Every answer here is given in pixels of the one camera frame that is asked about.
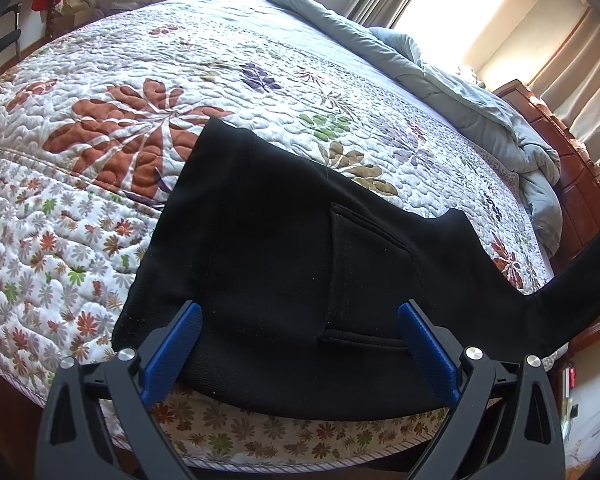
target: kangaroo pocket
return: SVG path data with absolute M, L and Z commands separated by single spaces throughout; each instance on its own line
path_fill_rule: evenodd
M 333 260 L 323 342 L 404 350 L 398 307 L 424 287 L 410 247 L 357 213 L 331 205 Z

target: light blue comforter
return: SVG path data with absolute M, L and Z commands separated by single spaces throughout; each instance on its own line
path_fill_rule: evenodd
M 562 211 L 552 185 L 560 177 L 558 153 L 517 111 L 487 90 L 427 63 L 407 34 L 362 27 L 313 0 L 269 1 L 298 13 L 396 80 L 509 171 L 517 173 L 538 238 L 550 254 L 557 251 Z

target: comforter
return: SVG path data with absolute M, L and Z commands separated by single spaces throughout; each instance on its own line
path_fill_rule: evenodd
M 211 117 L 396 207 L 459 208 L 519 290 L 548 280 L 517 174 L 432 108 L 265 0 L 171 0 L 72 32 L 0 77 L 0 374 L 34 402 L 64 355 L 114 356 L 115 320 Z M 443 416 L 290 420 L 179 386 L 154 407 L 187 463 L 259 472 L 368 462 L 430 438 Z

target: white quilted bedspread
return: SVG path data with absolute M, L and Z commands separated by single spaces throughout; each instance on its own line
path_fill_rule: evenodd
M 513 285 L 548 279 L 516 176 L 430 108 L 263 0 L 172 0 L 88 25 L 0 78 L 0 373 L 27 397 L 44 403 L 64 355 L 114 355 L 112 327 L 211 116 L 396 207 L 460 208 Z M 191 465 L 292 472 L 414 446 L 443 412 L 286 420 L 176 387 L 154 415 Z

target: chair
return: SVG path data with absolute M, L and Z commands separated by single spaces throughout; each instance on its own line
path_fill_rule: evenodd
M 22 3 L 13 4 L 12 6 L 7 7 L 5 11 L 2 13 L 2 16 L 8 14 L 9 12 L 13 12 L 13 30 L 8 34 L 5 34 L 0 38 L 0 53 L 10 46 L 10 44 L 15 43 L 16 46 L 16 58 L 18 61 L 21 60 L 22 54 L 20 52 L 20 35 L 22 31 L 18 28 L 20 26 L 20 11 L 22 9 Z

